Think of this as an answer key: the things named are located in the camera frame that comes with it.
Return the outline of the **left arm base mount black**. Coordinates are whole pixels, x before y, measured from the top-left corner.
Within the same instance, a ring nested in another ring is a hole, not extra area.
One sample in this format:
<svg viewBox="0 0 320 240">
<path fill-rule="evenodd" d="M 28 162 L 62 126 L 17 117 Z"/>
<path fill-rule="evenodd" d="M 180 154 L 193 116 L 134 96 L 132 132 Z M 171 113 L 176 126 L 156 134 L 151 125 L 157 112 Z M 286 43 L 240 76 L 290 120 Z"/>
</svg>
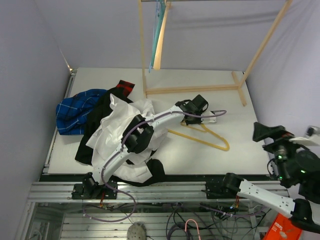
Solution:
<svg viewBox="0 0 320 240">
<path fill-rule="evenodd" d="M 115 200 L 117 192 L 105 185 L 85 186 L 83 183 L 77 183 L 73 186 L 71 193 L 72 200 Z"/>
</svg>

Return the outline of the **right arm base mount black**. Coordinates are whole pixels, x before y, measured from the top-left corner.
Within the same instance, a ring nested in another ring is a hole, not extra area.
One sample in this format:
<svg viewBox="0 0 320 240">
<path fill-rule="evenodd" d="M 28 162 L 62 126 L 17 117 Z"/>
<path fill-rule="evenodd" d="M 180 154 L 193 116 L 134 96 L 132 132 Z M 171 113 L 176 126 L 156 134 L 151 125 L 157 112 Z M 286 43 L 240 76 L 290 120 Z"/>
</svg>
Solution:
<svg viewBox="0 0 320 240">
<path fill-rule="evenodd" d="M 201 190 L 205 193 L 206 198 L 213 199 L 234 199 L 237 191 L 220 181 L 208 181 L 205 183 L 205 189 Z"/>
</svg>

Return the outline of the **yellow plastic hanger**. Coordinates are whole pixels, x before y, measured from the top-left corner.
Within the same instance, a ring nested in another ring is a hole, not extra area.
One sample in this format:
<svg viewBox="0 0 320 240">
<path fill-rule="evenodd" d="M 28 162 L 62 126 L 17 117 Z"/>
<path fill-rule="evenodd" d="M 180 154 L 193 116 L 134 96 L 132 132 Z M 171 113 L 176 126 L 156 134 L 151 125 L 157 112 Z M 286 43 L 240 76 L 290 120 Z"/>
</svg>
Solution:
<svg viewBox="0 0 320 240">
<path fill-rule="evenodd" d="M 220 151 L 228 152 L 230 150 L 229 142 L 221 135 L 212 131 L 205 124 L 202 123 L 192 126 L 183 122 L 180 125 L 181 129 L 184 128 L 185 130 L 177 131 L 169 129 L 168 132 L 175 136 L 179 136 L 189 141 L 193 141 Z"/>
</svg>

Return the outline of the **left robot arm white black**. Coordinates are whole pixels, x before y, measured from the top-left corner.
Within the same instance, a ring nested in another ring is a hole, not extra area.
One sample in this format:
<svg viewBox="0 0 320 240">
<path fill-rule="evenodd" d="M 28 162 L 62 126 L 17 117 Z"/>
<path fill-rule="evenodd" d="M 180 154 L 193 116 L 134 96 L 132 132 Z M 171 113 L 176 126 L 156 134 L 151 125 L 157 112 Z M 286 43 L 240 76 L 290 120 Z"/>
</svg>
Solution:
<svg viewBox="0 0 320 240">
<path fill-rule="evenodd" d="M 200 94 L 158 114 L 148 99 L 132 102 L 109 94 L 98 101 L 75 156 L 76 161 L 93 167 L 82 180 L 84 196 L 98 198 L 109 180 L 135 187 L 162 182 L 164 167 L 152 156 L 166 138 L 168 126 L 201 123 L 208 106 Z"/>
</svg>

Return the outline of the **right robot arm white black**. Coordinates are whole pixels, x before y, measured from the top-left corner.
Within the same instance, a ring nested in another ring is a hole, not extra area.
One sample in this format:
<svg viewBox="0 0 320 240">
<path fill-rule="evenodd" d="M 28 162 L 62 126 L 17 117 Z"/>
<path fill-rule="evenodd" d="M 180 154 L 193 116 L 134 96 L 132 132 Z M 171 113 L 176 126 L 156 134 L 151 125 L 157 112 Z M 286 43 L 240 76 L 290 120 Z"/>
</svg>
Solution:
<svg viewBox="0 0 320 240">
<path fill-rule="evenodd" d="M 320 145 L 320 129 L 308 126 L 304 136 L 295 136 L 282 125 L 253 124 L 254 142 L 272 139 L 263 149 L 273 154 L 279 185 L 288 190 L 298 186 L 299 198 L 286 197 L 260 187 L 235 174 L 227 173 L 220 186 L 226 198 L 241 197 L 262 204 L 286 217 L 293 226 L 307 232 L 320 232 L 320 158 L 310 147 Z"/>
</svg>

